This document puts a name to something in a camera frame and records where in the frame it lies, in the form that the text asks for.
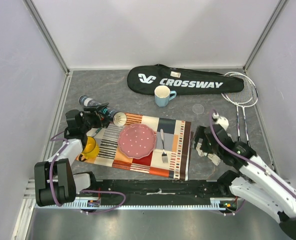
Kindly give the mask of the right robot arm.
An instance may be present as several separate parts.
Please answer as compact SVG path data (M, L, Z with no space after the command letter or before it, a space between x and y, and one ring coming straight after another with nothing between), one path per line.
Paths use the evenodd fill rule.
M192 146L209 157L218 157L235 171L225 172L217 191L231 194L256 206L296 240L296 189L274 172L247 143L233 141L219 124L198 126Z

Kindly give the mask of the clear plastic tube lid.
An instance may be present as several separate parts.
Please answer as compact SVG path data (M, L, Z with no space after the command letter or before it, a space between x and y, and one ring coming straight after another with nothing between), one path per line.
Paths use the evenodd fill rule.
M193 111L195 114L197 114L197 115L201 115L201 114L204 113L205 108L204 108L204 106L201 105L201 104L194 104L194 105L192 106L192 111Z

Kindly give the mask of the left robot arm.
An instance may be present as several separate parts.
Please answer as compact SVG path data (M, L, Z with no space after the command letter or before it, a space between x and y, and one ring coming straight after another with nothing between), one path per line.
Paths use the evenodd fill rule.
M34 166L35 200L38 206L62 206L73 202L77 189L71 164L85 150L91 129L107 128L110 119L103 109L109 104L86 106L65 114L67 127L63 131L61 148L48 160Z

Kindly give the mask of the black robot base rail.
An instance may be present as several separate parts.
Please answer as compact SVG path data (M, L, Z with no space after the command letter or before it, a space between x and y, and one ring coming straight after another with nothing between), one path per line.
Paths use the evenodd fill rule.
M124 206L188 206L208 205L211 198L235 199L226 186L217 181L171 179L104 179L97 180L91 190L108 191L100 194L104 206L118 205L126 196Z

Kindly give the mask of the white feather shuttlecock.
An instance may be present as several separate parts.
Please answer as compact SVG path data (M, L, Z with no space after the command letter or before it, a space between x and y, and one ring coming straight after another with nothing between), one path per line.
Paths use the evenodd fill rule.
M215 165L218 166L221 163L221 159L214 153L208 153L206 155L208 159Z
M206 157L208 155L207 152L204 152L202 149L202 144L200 142L197 143L195 149L200 157Z
M117 127L122 127L126 124L127 121L127 116L125 113L123 112L117 112L114 116L113 116L113 123L117 126Z

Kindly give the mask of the black shuttlecock tube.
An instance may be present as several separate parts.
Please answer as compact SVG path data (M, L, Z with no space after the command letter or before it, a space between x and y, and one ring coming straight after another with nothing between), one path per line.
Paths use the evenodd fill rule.
M124 112L116 110L109 106L109 103L100 103L97 100L87 96L82 95L79 97L79 104L83 106L83 109L88 112L97 112L102 117L109 119L111 123L117 127L122 127L126 124L127 116Z

